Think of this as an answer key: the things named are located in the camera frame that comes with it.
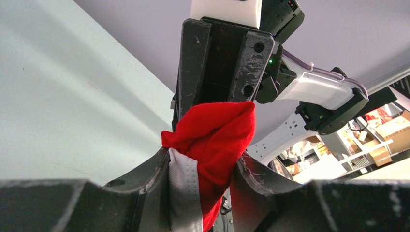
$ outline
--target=hole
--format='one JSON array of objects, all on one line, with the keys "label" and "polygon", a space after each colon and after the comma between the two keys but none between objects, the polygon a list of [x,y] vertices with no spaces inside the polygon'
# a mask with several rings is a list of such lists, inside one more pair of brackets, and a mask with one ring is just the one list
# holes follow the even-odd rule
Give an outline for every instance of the hole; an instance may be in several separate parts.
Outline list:
[{"label": "hole", "polygon": [[113,186],[120,186],[120,185],[123,185],[123,184],[125,184],[124,180],[117,179],[117,180],[112,180],[112,181],[108,182],[108,184],[106,186],[107,187],[113,187]]},{"label": "hole", "polygon": [[255,50],[255,52],[261,53],[261,52],[265,49],[265,46],[264,46],[263,43],[259,42],[259,43],[256,43],[256,44],[255,44],[255,46],[253,47],[253,49]]},{"label": "hole", "polygon": [[250,97],[253,94],[253,87],[250,85],[247,85],[244,87],[244,95],[245,97]]}]

